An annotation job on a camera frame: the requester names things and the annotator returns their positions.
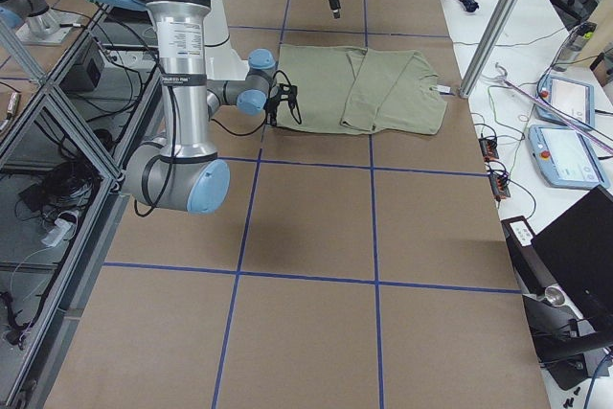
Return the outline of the black laptop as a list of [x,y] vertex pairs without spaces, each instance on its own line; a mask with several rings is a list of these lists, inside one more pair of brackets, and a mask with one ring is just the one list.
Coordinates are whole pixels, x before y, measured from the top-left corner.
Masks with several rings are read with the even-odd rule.
[[612,194],[590,190],[532,240],[557,284],[594,329],[612,327]]

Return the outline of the teach pendant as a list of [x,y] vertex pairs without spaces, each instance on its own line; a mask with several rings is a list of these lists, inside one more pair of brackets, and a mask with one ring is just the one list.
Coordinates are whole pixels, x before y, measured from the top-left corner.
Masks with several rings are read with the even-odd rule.
[[537,85],[536,96],[588,129],[594,127],[594,87],[591,84],[548,75]]
[[555,188],[591,190],[610,181],[587,138],[571,128],[532,125],[528,141],[537,168]]

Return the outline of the lower teach pendant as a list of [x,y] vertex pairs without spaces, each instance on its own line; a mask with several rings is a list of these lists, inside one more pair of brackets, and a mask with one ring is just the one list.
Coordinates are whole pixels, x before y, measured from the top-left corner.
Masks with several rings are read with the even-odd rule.
[[587,138],[571,128],[532,125],[528,141],[537,168],[555,188],[591,190],[610,181]]

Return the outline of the upper teach pendant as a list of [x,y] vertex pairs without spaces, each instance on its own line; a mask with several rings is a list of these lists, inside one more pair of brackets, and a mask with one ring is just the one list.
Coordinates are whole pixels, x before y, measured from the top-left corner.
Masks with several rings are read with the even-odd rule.
[[536,96],[588,129],[594,127],[594,87],[591,84],[548,75],[537,85]]

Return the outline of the white shirt hang tag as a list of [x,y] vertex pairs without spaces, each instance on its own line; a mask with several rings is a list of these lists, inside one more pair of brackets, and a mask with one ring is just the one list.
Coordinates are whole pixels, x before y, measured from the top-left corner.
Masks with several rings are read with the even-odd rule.
[[445,94],[445,95],[451,95],[452,94],[452,90],[449,86],[443,86],[443,85],[438,85],[437,86],[437,91],[440,94]]

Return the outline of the sage green long-sleeve shirt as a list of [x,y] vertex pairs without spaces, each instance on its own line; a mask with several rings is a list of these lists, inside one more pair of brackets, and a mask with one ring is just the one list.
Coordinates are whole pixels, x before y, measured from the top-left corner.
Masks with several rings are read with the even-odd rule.
[[298,87],[302,121],[281,109],[282,128],[324,134],[392,129],[435,135],[447,102],[438,73],[419,51],[283,44],[279,65]]

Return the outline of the aluminium frame post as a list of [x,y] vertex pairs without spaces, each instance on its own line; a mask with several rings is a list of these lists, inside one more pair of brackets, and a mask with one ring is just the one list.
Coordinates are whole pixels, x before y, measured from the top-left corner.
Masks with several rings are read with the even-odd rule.
[[481,76],[518,0],[498,0],[459,87],[459,96],[467,99]]

